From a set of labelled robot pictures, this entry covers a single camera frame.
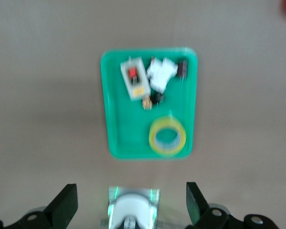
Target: electronic component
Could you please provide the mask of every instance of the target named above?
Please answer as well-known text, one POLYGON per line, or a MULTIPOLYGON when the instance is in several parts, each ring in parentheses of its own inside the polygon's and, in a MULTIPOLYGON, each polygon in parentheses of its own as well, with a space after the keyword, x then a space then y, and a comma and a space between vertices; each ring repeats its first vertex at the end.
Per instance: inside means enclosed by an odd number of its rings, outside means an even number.
POLYGON ((180 77, 181 80, 187 77, 187 60, 178 62, 177 76, 180 77))
POLYGON ((121 63, 121 72, 131 100, 142 99, 151 94, 141 58, 129 59, 121 63))
POLYGON ((153 103, 153 105, 159 105, 159 103, 163 102, 164 100, 164 95, 160 92, 156 92, 155 94, 153 94, 151 96, 151 101, 153 103))
POLYGON ((150 96, 148 96, 142 100, 142 106, 143 106, 144 110, 151 110, 152 109, 153 103, 151 101, 150 96))
POLYGON ((147 69, 150 87, 163 94, 168 81, 177 74, 177 69, 178 66, 167 58, 164 58, 163 61, 153 58, 147 69))

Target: green tray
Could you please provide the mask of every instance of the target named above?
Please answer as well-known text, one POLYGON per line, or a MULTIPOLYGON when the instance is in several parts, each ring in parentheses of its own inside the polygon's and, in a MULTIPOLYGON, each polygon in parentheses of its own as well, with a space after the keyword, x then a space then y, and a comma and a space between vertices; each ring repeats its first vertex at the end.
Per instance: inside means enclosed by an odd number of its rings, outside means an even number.
POLYGON ((184 159, 192 151, 194 114, 196 100, 198 60, 190 48, 155 48, 110 50, 101 59, 102 86, 110 153, 117 159, 184 159), (187 78, 180 81, 173 77, 164 92, 165 99, 159 106, 145 111, 142 101, 131 101, 121 73, 121 63, 141 57, 148 68, 151 57, 164 57, 178 62, 188 61, 187 78), (149 129, 160 117, 172 115, 183 125, 186 132, 184 148, 174 156, 163 156, 154 152, 149 145, 149 129))

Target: roll of tape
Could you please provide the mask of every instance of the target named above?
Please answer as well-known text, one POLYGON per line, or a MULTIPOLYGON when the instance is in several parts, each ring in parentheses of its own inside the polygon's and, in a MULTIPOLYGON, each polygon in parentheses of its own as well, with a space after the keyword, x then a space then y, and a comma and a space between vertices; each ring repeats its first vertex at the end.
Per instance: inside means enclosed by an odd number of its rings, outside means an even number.
POLYGON ((149 145, 156 153, 173 156, 183 149, 185 141, 185 129, 174 117, 161 117, 152 123, 149 132, 149 145), (157 138, 157 134, 164 129, 171 129, 177 133, 176 137, 171 142, 163 142, 157 138))

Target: gray surface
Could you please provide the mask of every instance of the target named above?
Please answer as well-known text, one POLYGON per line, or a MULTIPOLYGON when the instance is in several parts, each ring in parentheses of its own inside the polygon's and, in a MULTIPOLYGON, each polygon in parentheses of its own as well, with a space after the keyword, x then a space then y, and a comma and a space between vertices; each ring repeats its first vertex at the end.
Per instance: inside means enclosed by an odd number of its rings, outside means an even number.
POLYGON ((0 219, 78 184, 69 228, 97 228, 109 185, 162 190, 160 220, 190 223, 185 183, 239 219, 286 229, 286 13, 280 0, 0 1, 0 219), (109 152, 99 62, 111 48, 189 46, 199 57, 184 161, 109 152))

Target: black capacitor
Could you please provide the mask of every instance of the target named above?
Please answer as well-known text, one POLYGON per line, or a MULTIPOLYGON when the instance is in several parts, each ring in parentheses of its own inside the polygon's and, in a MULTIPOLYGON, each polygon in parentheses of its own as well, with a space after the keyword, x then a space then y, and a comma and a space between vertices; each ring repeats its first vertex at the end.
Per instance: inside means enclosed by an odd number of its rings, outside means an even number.
POLYGON ((182 80, 187 77, 187 60, 181 60, 178 62, 177 76, 182 80))
POLYGON ((156 92, 151 96, 151 101, 153 104, 159 105, 164 100, 164 95, 160 92, 156 92))

